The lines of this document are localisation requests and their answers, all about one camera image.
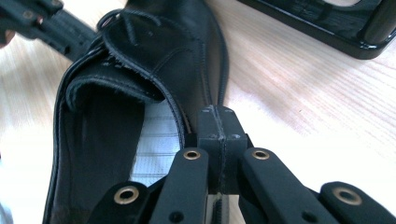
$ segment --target shoe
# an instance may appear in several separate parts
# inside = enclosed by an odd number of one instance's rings
[[[223,102],[227,50],[203,0],[129,1],[98,30],[58,90],[44,223],[86,223],[112,186],[165,175],[199,109]]]

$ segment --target shoelace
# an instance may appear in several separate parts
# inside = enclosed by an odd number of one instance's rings
[[[138,10],[132,10],[129,8],[124,8],[124,9],[116,9],[108,12],[101,20],[99,20],[96,28],[98,31],[101,31],[111,22],[113,22],[117,18],[120,18],[124,21],[126,33],[128,35],[129,41],[136,46],[138,45],[138,41],[136,38],[136,32],[134,30],[134,24],[132,23],[131,17],[129,17],[128,15],[136,15],[136,16],[144,17],[154,21],[154,23],[157,26],[162,25],[160,19],[152,14]]]

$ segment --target black leather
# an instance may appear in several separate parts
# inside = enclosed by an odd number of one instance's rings
[[[102,42],[67,70],[54,114],[44,223],[84,223],[129,178],[145,105],[166,100],[180,146],[198,110],[222,104],[225,43],[202,0],[134,0],[99,24]]]

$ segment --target tabletop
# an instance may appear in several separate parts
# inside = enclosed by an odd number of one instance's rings
[[[229,51],[225,105],[255,147],[275,152],[313,190],[347,182],[396,215],[396,42],[360,61],[236,0],[206,2]],[[92,27],[124,3],[64,0]],[[18,35],[0,50],[0,201],[15,223],[41,222],[55,96],[70,64]],[[231,208],[231,223],[243,223],[235,196]]]

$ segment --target light wood surface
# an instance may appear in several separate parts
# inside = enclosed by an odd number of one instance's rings
[[[125,1],[64,2],[94,26]],[[311,189],[344,181],[396,215],[396,42],[359,61],[235,0],[207,2],[230,54],[225,104],[254,145],[274,151]],[[15,208],[15,223],[42,218],[55,95],[69,65],[19,36],[0,50],[0,200]],[[231,223],[243,223],[231,201]]]

